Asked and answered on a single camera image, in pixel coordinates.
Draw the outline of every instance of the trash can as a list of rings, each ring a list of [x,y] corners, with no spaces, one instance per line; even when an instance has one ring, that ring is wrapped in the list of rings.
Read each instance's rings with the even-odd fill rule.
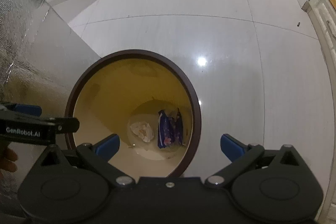
[[[180,112],[182,144],[158,147],[161,110]],[[201,135],[201,111],[191,82],[172,61],[145,50],[115,52],[90,66],[70,94],[66,117],[80,121],[78,132],[66,136],[69,149],[118,134],[120,148],[109,163],[136,180],[181,176]],[[154,137],[145,142],[137,136],[132,131],[136,123],[149,125]]]

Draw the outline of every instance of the blue gripper pad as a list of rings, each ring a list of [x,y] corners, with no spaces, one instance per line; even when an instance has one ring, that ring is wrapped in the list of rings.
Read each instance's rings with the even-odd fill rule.
[[[117,134],[112,134],[94,145],[94,153],[109,161],[119,150],[120,139]]]
[[[13,108],[13,111],[15,112],[20,112],[24,114],[29,114],[33,116],[41,116],[42,114],[42,109],[40,106],[33,106],[33,105],[20,105],[16,104],[15,107]]]
[[[245,149],[232,141],[225,134],[220,138],[220,148],[225,156],[232,162],[245,154]]]

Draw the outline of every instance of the human hand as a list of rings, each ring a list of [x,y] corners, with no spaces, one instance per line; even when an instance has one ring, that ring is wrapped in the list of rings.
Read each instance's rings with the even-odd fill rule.
[[[0,169],[14,173],[17,170],[17,166],[13,161],[17,161],[17,154],[10,148],[6,148],[3,157],[0,159]]]

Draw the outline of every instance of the silver bolt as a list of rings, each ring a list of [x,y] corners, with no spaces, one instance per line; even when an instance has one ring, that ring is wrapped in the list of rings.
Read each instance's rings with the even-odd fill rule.
[[[225,181],[225,179],[221,176],[211,176],[208,177],[207,181],[210,182],[211,184],[218,185],[222,184]]]
[[[167,182],[167,183],[166,183],[166,186],[167,186],[168,188],[173,188],[173,187],[175,186],[175,183],[174,183],[174,182]]]
[[[120,185],[128,185],[133,182],[133,179],[129,176],[121,176],[121,177],[117,177],[115,181]]]

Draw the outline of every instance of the brown rim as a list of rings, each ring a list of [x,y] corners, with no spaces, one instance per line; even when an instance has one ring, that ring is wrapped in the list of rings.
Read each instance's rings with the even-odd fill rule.
[[[200,105],[198,103],[198,98],[196,91],[194,90],[193,85],[191,84],[188,77],[184,74],[184,72],[172,61],[170,61],[168,58],[157,54],[155,52],[150,52],[146,50],[124,50],[120,52],[114,52],[112,54],[109,54],[94,64],[92,64],[78,79],[75,86],[73,87],[67,107],[65,110],[65,117],[72,117],[74,113],[75,104],[77,102],[78,96],[87,83],[87,81],[101,68],[107,66],[108,64],[111,64],[115,61],[121,60],[121,59],[129,59],[129,58],[140,58],[140,59],[146,59],[150,61],[154,61],[165,68],[167,68],[169,71],[171,71],[181,82],[183,87],[185,88],[189,100],[191,102],[192,111],[193,111],[193,133],[192,137],[189,141],[188,149],[182,158],[182,161],[180,164],[175,168],[175,170],[169,174],[169,177],[179,177],[183,174],[185,169],[189,166],[190,162],[192,161],[199,141],[201,137],[201,109]],[[76,148],[74,135],[72,133],[66,134],[66,142],[69,149]]]

